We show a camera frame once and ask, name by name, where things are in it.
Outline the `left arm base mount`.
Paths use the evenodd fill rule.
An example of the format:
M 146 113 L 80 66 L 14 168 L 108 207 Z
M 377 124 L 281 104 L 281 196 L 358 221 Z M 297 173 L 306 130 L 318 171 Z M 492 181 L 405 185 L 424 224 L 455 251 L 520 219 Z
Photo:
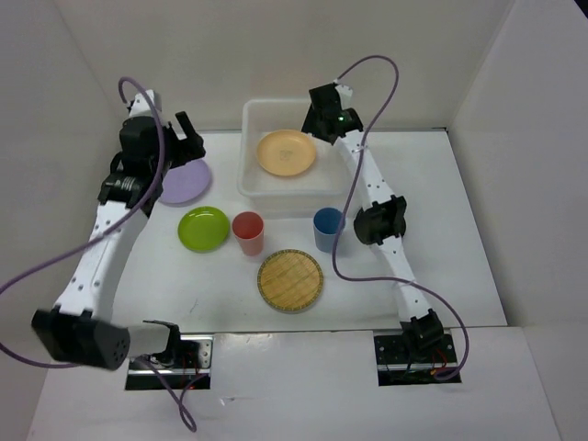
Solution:
M 174 361 L 150 361 L 173 391 L 209 390 L 214 336 L 212 334 L 182 334 L 179 353 Z M 156 374 L 135 359 L 130 361 L 125 381 L 127 391 L 165 390 Z

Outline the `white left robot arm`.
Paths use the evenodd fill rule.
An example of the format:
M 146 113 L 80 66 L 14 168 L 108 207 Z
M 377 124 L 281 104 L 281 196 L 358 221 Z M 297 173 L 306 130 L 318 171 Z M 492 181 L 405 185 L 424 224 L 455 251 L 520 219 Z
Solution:
M 37 310 L 31 327 L 57 362 L 118 369 L 129 356 L 150 352 L 162 367 L 182 358 L 173 338 L 176 325 L 145 321 L 140 326 L 111 323 L 119 281 L 132 247 L 163 192 L 165 174 L 205 156 L 204 141 L 186 112 L 158 130 L 152 116 L 131 112 L 119 132 L 121 149 L 113 157 L 97 200 L 96 221 L 73 276 L 50 310 Z

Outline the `round bamboo woven plate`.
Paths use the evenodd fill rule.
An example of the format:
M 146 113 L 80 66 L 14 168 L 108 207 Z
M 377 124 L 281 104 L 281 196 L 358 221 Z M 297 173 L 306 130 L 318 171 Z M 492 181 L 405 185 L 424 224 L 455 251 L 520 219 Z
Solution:
M 256 285 L 262 299 L 285 313 L 306 311 L 322 295 L 324 276 L 310 254 L 296 249 L 272 253 L 260 265 Z

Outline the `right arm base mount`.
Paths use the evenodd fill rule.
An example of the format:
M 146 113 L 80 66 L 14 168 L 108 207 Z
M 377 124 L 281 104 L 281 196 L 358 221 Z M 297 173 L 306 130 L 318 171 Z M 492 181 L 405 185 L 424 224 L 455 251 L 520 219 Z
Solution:
M 373 343 L 380 387 L 440 384 L 435 376 L 448 375 L 458 365 L 451 334 L 419 358 L 409 355 L 400 334 L 374 334 Z

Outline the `red plastic cup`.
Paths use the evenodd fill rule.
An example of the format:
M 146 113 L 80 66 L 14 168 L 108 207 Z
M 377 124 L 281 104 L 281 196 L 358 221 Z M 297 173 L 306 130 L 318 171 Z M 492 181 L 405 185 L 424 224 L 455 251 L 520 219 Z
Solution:
M 261 254 L 264 248 L 263 219 L 255 212 L 244 211 L 232 221 L 232 233 L 247 256 Z

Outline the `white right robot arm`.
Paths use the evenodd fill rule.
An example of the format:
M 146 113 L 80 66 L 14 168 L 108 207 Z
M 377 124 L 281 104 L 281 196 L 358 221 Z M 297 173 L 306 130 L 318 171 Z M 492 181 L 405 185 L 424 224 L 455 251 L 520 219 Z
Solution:
M 331 143 L 354 174 L 352 184 L 360 204 L 353 219 L 355 236 L 390 267 L 398 283 L 402 349 L 410 362 L 423 363 L 435 353 L 444 328 L 428 299 L 415 286 L 414 273 L 403 250 L 406 199 L 387 184 L 363 140 L 363 124 L 348 106 L 352 89 L 332 82 L 312 88 L 309 94 L 311 104 L 302 131 Z

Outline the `green plastic plate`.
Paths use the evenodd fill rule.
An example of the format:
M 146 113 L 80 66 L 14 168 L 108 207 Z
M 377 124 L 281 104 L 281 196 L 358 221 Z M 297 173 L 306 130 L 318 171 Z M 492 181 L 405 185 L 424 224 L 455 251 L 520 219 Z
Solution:
M 186 249 L 196 253 L 212 252 L 224 244 L 230 223 L 226 214 L 215 207 L 190 210 L 178 222 L 177 235 Z

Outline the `purple plastic plate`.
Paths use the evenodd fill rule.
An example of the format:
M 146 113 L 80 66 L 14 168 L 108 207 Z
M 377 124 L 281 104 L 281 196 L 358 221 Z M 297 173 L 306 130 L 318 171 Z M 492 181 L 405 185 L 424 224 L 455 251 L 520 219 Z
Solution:
M 158 201 L 165 205 L 182 205 L 199 198 L 211 183 L 211 171 L 203 159 L 190 161 L 168 171 Z

